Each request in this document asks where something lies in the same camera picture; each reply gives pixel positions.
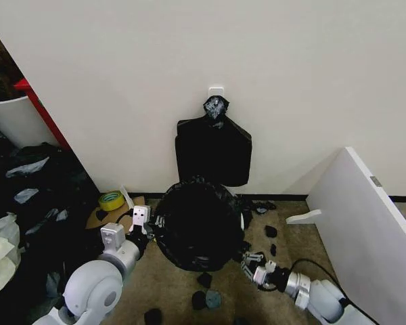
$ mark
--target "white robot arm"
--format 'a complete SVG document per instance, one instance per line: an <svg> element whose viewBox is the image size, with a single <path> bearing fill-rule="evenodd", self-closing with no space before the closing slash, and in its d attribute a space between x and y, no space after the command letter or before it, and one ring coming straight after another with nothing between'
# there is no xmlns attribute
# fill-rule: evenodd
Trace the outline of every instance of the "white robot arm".
<svg viewBox="0 0 406 325"><path fill-rule="evenodd" d="M122 225L109 223L101 229L105 249L96 261L80 266L69 278L63 294L65 304L54 307L34 325L96 325L116 307L123 282L133 271L148 243L150 207L134 207L130 235Z"/></svg>
<svg viewBox="0 0 406 325"><path fill-rule="evenodd" d="M311 281L304 274L266 262L262 253L245 253L241 268L261 290L286 293L298 308L308 309L323 325L375 324L328 280Z"/></svg>

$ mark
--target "red object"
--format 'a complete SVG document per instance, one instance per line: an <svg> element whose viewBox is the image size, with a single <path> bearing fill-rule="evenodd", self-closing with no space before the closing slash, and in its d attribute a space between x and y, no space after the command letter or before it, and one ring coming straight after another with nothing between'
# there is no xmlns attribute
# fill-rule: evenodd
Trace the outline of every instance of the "red object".
<svg viewBox="0 0 406 325"><path fill-rule="evenodd" d="M49 130L53 133L54 137L57 139L60 146L65 150L70 150L70 146L66 141L65 137L63 136L62 132L60 132L58 126L54 123L51 116L48 114L45 107L43 107L41 101L39 100L36 93L33 91L33 88L27 82L25 78L21 79L14 85L15 89L22 90L26 93L29 100L33 103L33 106L36 108L38 113L41 115L43 121L48 126Z"/></svg>

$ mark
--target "tape roll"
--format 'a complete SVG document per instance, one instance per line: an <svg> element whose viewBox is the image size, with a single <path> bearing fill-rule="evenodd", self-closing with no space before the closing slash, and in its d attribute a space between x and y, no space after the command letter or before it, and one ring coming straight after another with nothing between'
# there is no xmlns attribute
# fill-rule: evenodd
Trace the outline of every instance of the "tape roll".
<svg viewBox="0 0 406 325"><path fill-rule="evenodd" d="M125 198L120 191L113 191L102 195L98 203L102 210L108 212L119 209L125 203Z"/></svg>

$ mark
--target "floor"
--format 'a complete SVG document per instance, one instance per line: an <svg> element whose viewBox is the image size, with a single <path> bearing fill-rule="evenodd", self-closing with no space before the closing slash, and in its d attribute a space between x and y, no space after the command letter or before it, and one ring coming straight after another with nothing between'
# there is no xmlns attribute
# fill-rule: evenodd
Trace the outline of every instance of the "floor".
<svg viewBox="0 0 406 325"><path fill-rule="evenodd" d="M156 206L157 200L149 204ZM254 215L246 240L253 251L263 251L270 257L272 243L277 245L273 260L290 267L292 262L307 257L322 264L332 273L319 234L314 225L286 225L286 218L308 212L305 202L274 202L277 210L264 215ZM406 218L406 203L397 204ZM278 230L277 238L267 238L264 226L272 225ZM314 278L325 278L323 272L313 265L299 265L298 271ZM204 290L197 281L196 272L176 268L151 242L143 258L136 265L130 280L125 284L122 298L113 314L103 325L144 324L144 313L159 308L163 324L228 324L237 317L246 318L250 324L318 324L308 313L295 308L292 300L280 292L261 292L242 273L238 263L230 261L218 272L213 272L211 289L222 296L221 307L215 310L194 311L191 296Z"/></svg>

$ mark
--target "white bag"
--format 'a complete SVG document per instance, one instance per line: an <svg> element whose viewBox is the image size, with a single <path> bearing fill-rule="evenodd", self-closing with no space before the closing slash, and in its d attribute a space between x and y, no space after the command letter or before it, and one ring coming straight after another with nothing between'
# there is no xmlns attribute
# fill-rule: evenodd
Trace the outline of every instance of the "white bag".
<svg viewBox="0 0 406 325"><path fill-rule="evenodd" d="M11 280L20 264L19 243L20 228L16 216L8 213L0 219L0 290Z"/></svg>

